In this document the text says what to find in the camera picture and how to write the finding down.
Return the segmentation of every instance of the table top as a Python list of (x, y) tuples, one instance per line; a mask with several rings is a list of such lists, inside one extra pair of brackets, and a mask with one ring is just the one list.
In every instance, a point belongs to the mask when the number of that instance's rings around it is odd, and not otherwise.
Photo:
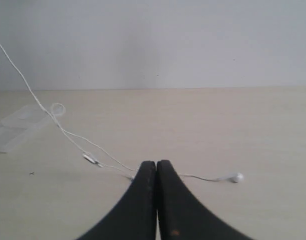
[[(183, 181), (208, 209), (252, 238), (306, 239), (306, 87), (36, 95), (45, 106), (64, 104), (65, 129), (130, 167), (168, 159), (178, 173), (210, 178), (243, 173), (239, 184)], [(0, 92), (0, 119), (31, 103), (28, 92)], [(75, 239), (105, 216), (129, 185), (120, 172), (85, 161), (50, 123), (12, 152), (0, 153), (0, 239)]]

